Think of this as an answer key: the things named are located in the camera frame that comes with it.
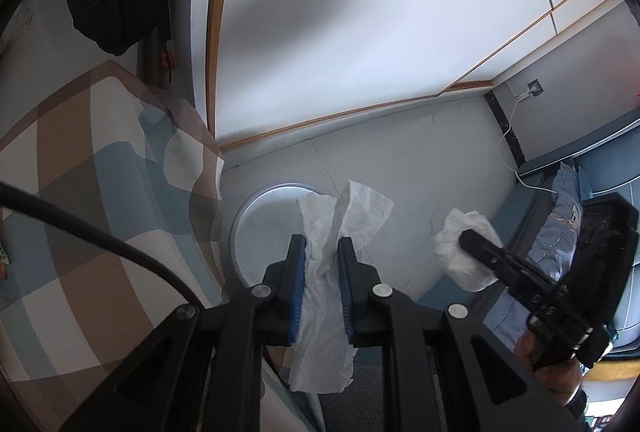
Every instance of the blue gripper pad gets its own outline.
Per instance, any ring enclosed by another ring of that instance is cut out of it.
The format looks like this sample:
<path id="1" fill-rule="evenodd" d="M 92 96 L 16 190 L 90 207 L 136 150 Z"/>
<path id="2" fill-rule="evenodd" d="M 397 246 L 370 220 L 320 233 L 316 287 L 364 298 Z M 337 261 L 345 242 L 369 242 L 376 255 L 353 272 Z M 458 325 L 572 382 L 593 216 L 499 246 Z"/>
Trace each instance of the blue gripper pad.
<path id="1" fill-rule="evenodd" d="M 347 275 L 347 263 L 344 257 L 342 243 L 338 242 L 338 270 L 340 272 L 340 300 L 342 301 L 342 318 L 344 319 L 344 332 L 351 344 L 353 338 L 353 298 L 351 297 L 351 282 Z"/>
<path id="2" fill-rule="evenodd" d="M 300 330 L 300 318 L 302 317 L 302 295 L 305 293 L 305 248 L 306 238 L 301 239 L 300 246 L 296 250 L 296 274 L 291 293 L 291 305 L 289 315 L 289 343 L 295 344 Z"/>

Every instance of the human hand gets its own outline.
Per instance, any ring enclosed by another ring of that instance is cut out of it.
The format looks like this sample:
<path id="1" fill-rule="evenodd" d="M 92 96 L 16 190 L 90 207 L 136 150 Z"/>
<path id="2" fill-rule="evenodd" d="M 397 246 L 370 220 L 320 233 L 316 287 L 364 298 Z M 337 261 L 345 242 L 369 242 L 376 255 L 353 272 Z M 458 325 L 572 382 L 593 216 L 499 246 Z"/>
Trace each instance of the human hand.
<path id="1" fill-rule="evenodd" d="M 536 335 L 527 330 L 519 338 L 516 348 L 513 349 L 513 354 L 516 355 L 516 358 L 531 372 L 533 372 L 533 365 L 530 357 L 537 344 Z M 549 389 L 554 398 L 563 406 L 571 401 L 582 381 L 580 362 L 575 357 L 564 364 L 539 368 L 536 372 L 533 372 L 533 375 Z"/>

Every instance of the black cable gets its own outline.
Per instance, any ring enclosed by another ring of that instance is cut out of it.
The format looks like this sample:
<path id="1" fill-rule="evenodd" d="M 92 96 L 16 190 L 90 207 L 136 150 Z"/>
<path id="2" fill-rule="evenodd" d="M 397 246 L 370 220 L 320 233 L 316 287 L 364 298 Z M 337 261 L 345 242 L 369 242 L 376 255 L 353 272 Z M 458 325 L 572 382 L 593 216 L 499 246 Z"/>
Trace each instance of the black cable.
<path id="1" fill-rule="evenodd" d="M 46 222 L 59 230 L 75 235 L 107 252 L 114 253 L 142 266 L 142 268 L 148 269 L 180 293 L 189 304 L 196 306 L 200 310 L 204 309 L 202 302 L 189 286 L 166 266 L 146 253 L 135 249 L 112 235 L 106 234 L 57 206 L 9 186 L 2 181 L 0 181 L 0 206 Z"/>

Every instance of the white cable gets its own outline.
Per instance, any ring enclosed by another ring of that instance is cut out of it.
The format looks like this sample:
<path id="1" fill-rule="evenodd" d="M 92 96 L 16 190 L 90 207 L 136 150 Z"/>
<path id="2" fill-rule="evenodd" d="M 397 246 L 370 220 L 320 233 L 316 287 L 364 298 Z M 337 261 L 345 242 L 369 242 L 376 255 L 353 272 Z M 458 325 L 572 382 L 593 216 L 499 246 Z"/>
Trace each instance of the white cable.
<path id="1" fill-rule="evenodd" d="M 513 105 L 513 110 L 511 111 L 511 116 L 509 117 L 509 128 L 507 129 L 507 132 L 505 132 L 502 137 L 500 138 L 500 141 L 498 142 L 498 145 L 496 145 L 496 148 L 500 146 L 500 144 L 502 143 L 502 140 L 504 139 L 504 137 L 510 133 L 511 131 L 511 120 L 513 120 L 513 113 L 516 112 L 516 107 L 518 106 L 518 104 L 524 100 L 525 98 L 529 97 L 529 93 L 527 93 L 526 96 L 518 96 L 516 99 L 516 103 Z"/>
<path id="2" fill-rule="evenodd" d="M 557 194 L 557 192 L 555 190 L 549 190 L 548 188 L 543 188 L 543 187 L 533 187 L 531 185 L 527 185 L 522 179 L 520 179 L 520 176 L 518 175 L 518 172 L 515 171 L 513 168 L 511 168 L 509 165 L 507 165 L 504 161 L 502 162 L 502 164 L 507 167 L 509 170 L 511 170 L 511 172 L 513 172 L 514 174 L 516 174 L 516 177 L 518 178 L 518 181 L 520 181 L 520 183 L 522 184 L 522 186 L 527 187 L 527 188 L 533 188 L 534 190 L 544 190 L 545 192 L 551 192 L 552 194 Z"/>

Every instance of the crumpled white paper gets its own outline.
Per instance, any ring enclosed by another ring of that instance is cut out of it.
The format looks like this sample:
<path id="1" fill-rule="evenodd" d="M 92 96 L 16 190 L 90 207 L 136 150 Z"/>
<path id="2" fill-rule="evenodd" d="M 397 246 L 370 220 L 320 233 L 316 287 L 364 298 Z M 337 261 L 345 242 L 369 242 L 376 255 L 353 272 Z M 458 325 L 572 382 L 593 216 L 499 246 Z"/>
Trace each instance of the crumpled white paper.
<path id="1" fill-rule="evenodd" d="M 446 273 L 465 291 L 480 291 L 496 281 L 494 272 L 465 253 L 458 244 L 464 230 L 475 230 L 496 246 L 502 241 L 487 218 L 478 212 L 462 213 L 454 208 L 444 221 L 444 229 L 435 236 L 436 256 Z"/>
<path id="2" fill-rule="evenodd" d="M 338 199 L 309 194 L 298 200 L 306 237 L 305 292 L 289 385 L 293 391 L 342 392 L 353 380 L 353 357 L 344 332 L 336 251 L 351 237 L 356 252 L 388 219 L 394 202 L 348 181 Z"/>

